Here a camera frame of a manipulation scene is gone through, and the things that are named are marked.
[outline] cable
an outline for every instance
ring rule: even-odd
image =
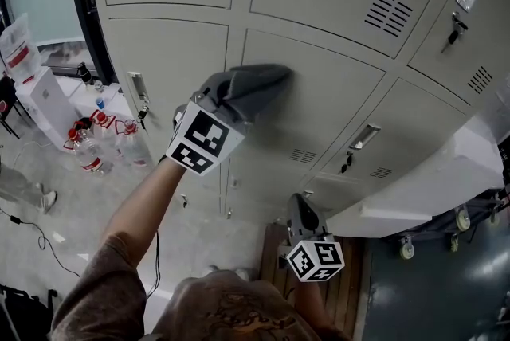
[[[154,294],[156,289],[159,287],[159,282],[161,281],[161,271],[159,270],[159,229],[156,231],[156,261],[155,261],[155,270],[156,270],[156,278],[154,284],[149,290],[147,294],[147,299]]]
[[[12,166],[13,169],[16,168],[16,162],[17,162],[19,156],[22,154],[23,150],[25,150],[25,147],[29,146],[30,144],[37,144],[40,148],[43,148],[43,147],[51,146],[53,143],[48,143],[48,144],[45,144],[44,146],[42,146],[37,141],[29,141],[28,143],[23,144],[22,149],[16,154],[16,157],[14,158],[13,166]]]
[[[57,261],[57,263],[67,272],[69,273],[72,273],[73,275],[77,276],[77,277],[80,277],[80,275],[76,272],[74,272],[73,270],[69,270],[68,268],[64,267],[61,263],[61,261],[58,260],[58,257],[57,255],[55,254],[55,250],[53,249],[53,246],[51,244],[51,242],[49,241],[49,239],[46,237],[45,233],[42,231],[41,228],[39,228],[39,226],[33,222],[24,222],[22,221],[20,218],[17,218],[13,215],[9,215],[5,210],[3,210],[2,208],[0,208],[0,215],[1,214],[5,214],[7,215],[9,218],[10,218],[10,221],[17,224],[17,225],[33,225],[35,226],[37,229],[39,229],[39,232],[41,232],[41,236],[37,239],[37,243],[39,244],[39,249],[40,250],[44,250],[46,249],[46,243],[49,245],[49,248],[51,249],[52,253],[53,253],[53,257],[55,257],[55,260]]]

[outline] water bottle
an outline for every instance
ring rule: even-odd
[[[119,131],[118,124],[124,124],[124,130]],[[117,147],[123,154],[124,158],[135,164],[138,167],[146,167],[148,164],[148,153],[145,142],[142,141],[142,136],[138,133],[138,127],[133,120],[126,120],[124,122],[117,120],[116,129],[119,135]]]
[[[101,177],[112,170],[113,164],[101,158],[103,151],[89,131],[72,128],[69,130],[68,136],[81,168]]]
[[[96,139],[105,155],[114,161],[122,159],[122,153],[116,146],[117,133],[113,126],[115,116],[106,116],[103,112],[96,110],[90,120],[93,122],[92,133],[94,139]]]

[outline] bottle label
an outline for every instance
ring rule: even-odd
[[[101,161],[101,159],[99,157],[97,157],[94,161],[92,161],[90,164],[88,164],[87,166],[85,167],[82,167],[85,171],[88,171],[88,172],[94,172],[94,171],[97,171],[99,170],[99,167],[101,167],[101,165],[103,164],[103,162]]]

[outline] chair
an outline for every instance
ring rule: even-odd
[[[4,102],[4,104],[0,105],[1,106],[0,110],[2,110],[2,112],[0,113],[0,123],[2,123],[2,126],[9,132],[9,134],[14,134],[14,136],[17,139],[19,139],[19,136],[16,134],[16,132],[6,122],[7,116],[10,113],[10,109],[14,108],[16,113],[19,114],[21,118],[23,118],[22,114],[19,112],[18,108],[15,105],[16,103],[18,103],[22,107],[26,115],[28,117],[30,117],[30,115],[23,107],[22,103],[16,97],[16,88],[14,87],[14,81],[7,76],[4,76],[2,79],[0,79],[0,103],[1,102]]]

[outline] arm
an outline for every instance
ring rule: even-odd
[[[295,309],[321,339],[349,341],[349,338],[335,327],[333,318],[328,315],[316,282],[297,281],[295,292]]]
[[[186,169],[165,158],[127,197],[113,214],[102,243],[111,235],[121,238],[134,265],[151,245],[170,200]]]

